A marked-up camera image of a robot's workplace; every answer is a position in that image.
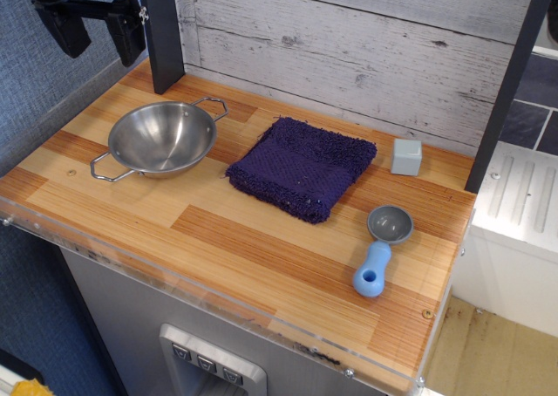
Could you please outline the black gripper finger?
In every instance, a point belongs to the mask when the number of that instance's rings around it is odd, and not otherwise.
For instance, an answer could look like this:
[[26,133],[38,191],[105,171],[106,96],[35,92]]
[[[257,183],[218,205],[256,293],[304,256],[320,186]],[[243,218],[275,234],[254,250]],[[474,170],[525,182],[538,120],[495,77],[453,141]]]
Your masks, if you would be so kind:
[[106,26],[123,66],[130,67],[146,49],[144,10],[138,0],[114,0],[110,4]]
[[67,56],[77,58],[91,44],[82,17],[66,6],[61,3],[40,3],[38,0],[33,5],[45,28]]

